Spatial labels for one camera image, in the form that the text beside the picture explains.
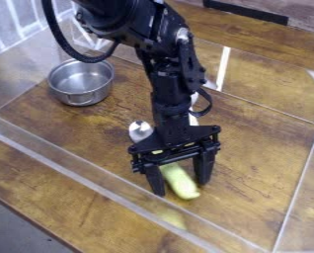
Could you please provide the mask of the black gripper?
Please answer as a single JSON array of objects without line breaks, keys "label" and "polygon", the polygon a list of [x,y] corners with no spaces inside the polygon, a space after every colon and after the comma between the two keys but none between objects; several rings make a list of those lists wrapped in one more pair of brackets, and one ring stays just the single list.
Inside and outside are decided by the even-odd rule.
[{"label": "black gripper", "polygon": [[215,154],[220,148],[219,126],[193,126],[189,118],[208,114],[212,106],[192,111],[188,104],[177,106],[153,105],[156,126],[152,135],[132,144],[132,170],[145,173],[153,193],[164,196],[164,182],[159,166],[191,158],[195,178],[200,185],[209,182]]}]

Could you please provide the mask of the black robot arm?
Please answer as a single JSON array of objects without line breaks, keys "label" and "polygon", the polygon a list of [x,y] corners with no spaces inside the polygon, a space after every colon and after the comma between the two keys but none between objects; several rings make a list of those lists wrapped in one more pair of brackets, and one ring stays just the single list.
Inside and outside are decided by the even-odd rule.
[{"label": "black robot arm", "polygon": [[132,169],[147,176],[152,191],[164,195],[159,167],[189,158],[197,183],[209,182],[220,148],[217,126],[193,126],[191,95],[208,98],[201,89],[205,68],[195,54],[184,19],[163,0],[72,0],[76,20],[85,32],[135,49],[152,84],[152,134],[129,147]]}]

